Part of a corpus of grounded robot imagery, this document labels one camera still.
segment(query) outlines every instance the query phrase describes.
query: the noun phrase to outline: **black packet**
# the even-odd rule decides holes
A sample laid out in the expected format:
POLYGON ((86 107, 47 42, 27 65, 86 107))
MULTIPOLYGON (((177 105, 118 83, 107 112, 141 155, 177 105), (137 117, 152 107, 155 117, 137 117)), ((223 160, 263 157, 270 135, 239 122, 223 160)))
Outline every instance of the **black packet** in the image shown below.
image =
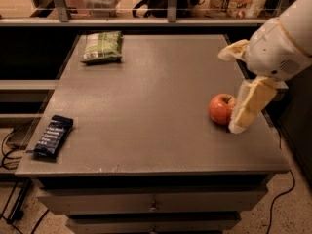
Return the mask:
POLYGON ((35 148, 27 150, 27 153, 56 158, 72 129, 73 122, 73 119, 54 115, 35 148))

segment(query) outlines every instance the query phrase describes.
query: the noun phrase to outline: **speckled floor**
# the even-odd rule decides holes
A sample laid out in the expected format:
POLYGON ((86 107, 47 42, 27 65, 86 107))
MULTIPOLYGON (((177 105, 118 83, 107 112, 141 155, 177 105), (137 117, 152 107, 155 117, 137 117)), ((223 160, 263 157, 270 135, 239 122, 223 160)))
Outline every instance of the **speckled floor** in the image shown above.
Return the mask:
MULTIPOLYGON (((279 142, 279 135, 275 128, 271 128, 273 135, 279 142)), ((282 137, 281 151, 288 160, 294 178, 295 188, 289 194, 280 197, 274 204, 271 234, 303 234, 312 232, 312 190, 302 173, 300 166, 295 161, 293 153, 290 151, 287 141, 282 137)), ((268 183, 268 193, 262 200, 248 212, 241 212, 242 220, 231 230, 224 231, 223 234, 264 234, 267 233, 269 223, 269 213, 271 203, 281 192, 287 191, 293 185, 293 179, 290 173, 275 175, 268 183)), ((2 211, 7 201, 12 183, 0 183, 0 211, 2 211)), ((30 234, 36 222, 45 212, 46 207, 38 202, 36 192, 38 188, 32 187, 29 191, 22 210, 24 216, 21 220, 16 220, 14 226, 21 233, 30 234)), ((19 192, 14 194, 12 202, 19 192)), ((37 234, 71 234, 72 232, 65 226, 66 216, 55 215, 50 212, 43 218, 42 222, 36 229, 37 234)), ((19 233, 12 226, 8 225, 4 219, 0 220, 1 234, 19 233)))

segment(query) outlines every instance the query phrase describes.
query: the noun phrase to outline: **gray tabletop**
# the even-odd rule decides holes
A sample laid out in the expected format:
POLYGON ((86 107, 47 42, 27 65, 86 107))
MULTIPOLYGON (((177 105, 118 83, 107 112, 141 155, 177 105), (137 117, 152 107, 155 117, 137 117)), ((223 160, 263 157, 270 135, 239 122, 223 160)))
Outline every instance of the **gray tabletop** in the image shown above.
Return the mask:
POLYGON ((259 115, 242 134, 216 125, 211 98, 237 95, 235 61, 222 35, 125 35, 121 63, 79 62, 82 36, 33 135, 55 114, 74 119, 56 161, 24 154, 17 176, 140 176, 285 172, 277 140, 259 115))

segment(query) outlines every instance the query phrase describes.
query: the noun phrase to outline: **black object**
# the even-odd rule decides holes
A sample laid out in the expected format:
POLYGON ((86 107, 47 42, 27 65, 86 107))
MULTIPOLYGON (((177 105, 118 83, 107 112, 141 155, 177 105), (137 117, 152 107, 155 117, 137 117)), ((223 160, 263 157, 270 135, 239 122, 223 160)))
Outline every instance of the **black object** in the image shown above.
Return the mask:
POLYGON ((56 158, 73 125, 73 119, 55 115, 31 152, 56 158))
MULTIPOLYGON (((186 17, 194 6, 201 4, 200 0, 177 0, 177 16, 186 17)), ((133 8, 133 16, 137 18, 137 9, 147 5, 148 10, 144 14, 145 18, 153 15, 157 18, 163 18, 167 16, 168 0, 141 0, 133 8)))

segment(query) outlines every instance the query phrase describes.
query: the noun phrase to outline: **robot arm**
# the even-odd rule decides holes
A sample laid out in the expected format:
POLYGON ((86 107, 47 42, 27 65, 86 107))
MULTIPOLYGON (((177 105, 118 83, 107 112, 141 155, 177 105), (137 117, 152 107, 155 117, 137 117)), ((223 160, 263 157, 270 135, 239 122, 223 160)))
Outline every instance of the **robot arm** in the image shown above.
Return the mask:
POLYGON ((237 95, 229 129, 246 129, 276 95, 276 81, 287 81, 312 64, 312 0, 296 0, 278 18, 268 20, 249 41, 226 48, 219 57, 240 59, 256 74, 237 95))

